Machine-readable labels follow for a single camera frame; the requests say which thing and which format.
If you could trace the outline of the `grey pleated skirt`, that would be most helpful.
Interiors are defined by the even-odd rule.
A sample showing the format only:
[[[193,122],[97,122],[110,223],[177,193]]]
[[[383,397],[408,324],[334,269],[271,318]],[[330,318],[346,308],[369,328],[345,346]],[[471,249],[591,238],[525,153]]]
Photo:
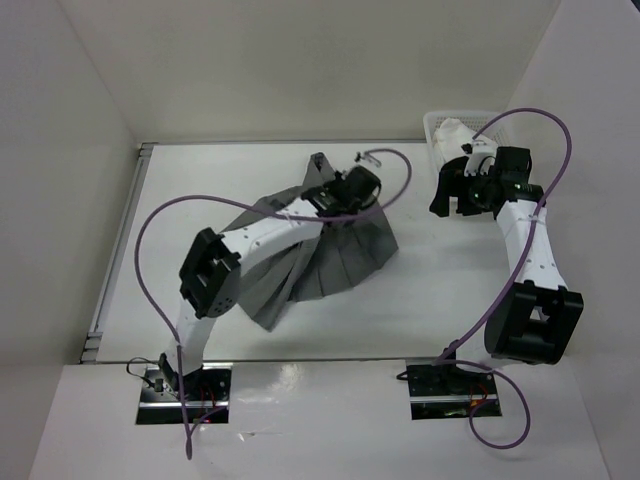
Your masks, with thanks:
[[[251,269],[241,280],[244,312],[267,331],[290,303],[345,292],[368,279],[396,254],[384,212],[352,224],[323,227],[321,236],[296,244]]]

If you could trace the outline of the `black skirt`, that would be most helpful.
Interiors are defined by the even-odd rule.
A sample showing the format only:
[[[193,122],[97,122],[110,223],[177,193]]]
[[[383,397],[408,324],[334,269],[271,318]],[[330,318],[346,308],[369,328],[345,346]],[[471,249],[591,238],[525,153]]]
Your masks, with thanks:
[[[456,213],[473,216],[482,210],[471,200],[471,187],[474,176],[464,174],[469,158],[462,156],[446,162],[438,173],[438,184],[429,211],[440,218],[450,215],[450,199],[457,199]]]

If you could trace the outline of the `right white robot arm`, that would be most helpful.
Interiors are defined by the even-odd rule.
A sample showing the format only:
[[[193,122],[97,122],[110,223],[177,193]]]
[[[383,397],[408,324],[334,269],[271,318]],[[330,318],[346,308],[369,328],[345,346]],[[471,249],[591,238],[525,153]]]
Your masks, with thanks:
[[[484,346],[494,359],[554,365],[565,353],[583,312],[567,286],[547,230],[544,189],[531,182],[528,149],[471,141],[439,173],[432,212],[490,214],[504,239],[509,280],[490,307]]]

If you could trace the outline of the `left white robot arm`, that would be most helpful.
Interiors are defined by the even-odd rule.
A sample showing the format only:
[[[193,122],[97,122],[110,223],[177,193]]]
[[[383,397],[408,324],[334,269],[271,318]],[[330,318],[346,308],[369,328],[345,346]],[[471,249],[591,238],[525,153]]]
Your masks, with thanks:
[[[178,338],[159,359],[165,390],[180,400],[196,393],[216,319],[238,303],[245,291],[242,280],[254,267],[305,242],[318,242],[333,217],[343,224],[369,211],[380,187],[375,174],[356,166],[246,226],[221,234],[210,228],[198,232],[179,270]]]

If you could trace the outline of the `white plastic basket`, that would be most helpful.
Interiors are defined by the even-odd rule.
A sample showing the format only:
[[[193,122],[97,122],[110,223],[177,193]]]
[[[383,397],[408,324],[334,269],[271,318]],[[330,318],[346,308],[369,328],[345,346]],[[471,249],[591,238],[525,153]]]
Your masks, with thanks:
[[[497,115],[497,112],[484,110],[436,110],[427,112],[423,116],[423,127],[427,147],[436,169],[439,170],[446,161],[453,158],[452,153],[443,152],[447,147],[442,147],[436,135],[443,122],[448,118],[454,118],[473,132],[477,132]],[[484,130],[483,136],[500,146],[507,146],[514,139],[509,120],[502,120],[488,127]]]

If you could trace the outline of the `white folded cloth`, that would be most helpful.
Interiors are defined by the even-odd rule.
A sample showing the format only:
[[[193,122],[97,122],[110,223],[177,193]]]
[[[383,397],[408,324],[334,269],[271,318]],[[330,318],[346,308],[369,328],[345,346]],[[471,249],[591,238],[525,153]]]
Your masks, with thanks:
[[[446,118],[435,130],[433,150],[435,163],[440,169],[445,163],[466,156],[463,145],[473,140],[476,132],[457,118]]]

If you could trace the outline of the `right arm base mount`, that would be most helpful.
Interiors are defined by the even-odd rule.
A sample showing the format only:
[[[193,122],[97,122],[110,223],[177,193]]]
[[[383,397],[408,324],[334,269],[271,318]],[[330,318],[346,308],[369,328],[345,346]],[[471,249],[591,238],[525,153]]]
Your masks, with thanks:
[[[492,374],[414,361],[396,379],[407,384],[413,420],[468,418],[472,411],[480,418],[502,415]]]

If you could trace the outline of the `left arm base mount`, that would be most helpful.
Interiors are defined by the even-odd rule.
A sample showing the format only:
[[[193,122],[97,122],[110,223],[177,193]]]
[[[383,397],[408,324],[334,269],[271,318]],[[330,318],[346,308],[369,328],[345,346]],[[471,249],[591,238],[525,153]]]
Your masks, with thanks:
[[[177,425],[183,422],[177,384],[167,381],[156,362],[134,357],[125,371],[141,382],[137,425]],[[205,362],[185,380],[185,408],[190,424],[227,424],[231,397],[232,364]]]

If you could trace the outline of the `aluminium table edge rail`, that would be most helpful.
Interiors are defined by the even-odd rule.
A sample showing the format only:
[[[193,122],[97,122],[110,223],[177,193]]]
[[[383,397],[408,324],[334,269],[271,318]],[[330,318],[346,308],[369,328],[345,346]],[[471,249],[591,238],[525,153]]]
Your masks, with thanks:
[[[115,242],[102,282],[92,321],[83,343],[79,364],[96,364],[100,343],[104,333],[108,310],[124,259],[128,238],[142,192],[146,172],[149,166],[155,143],[146,142],[140,145],[133,179],[124,204]]]

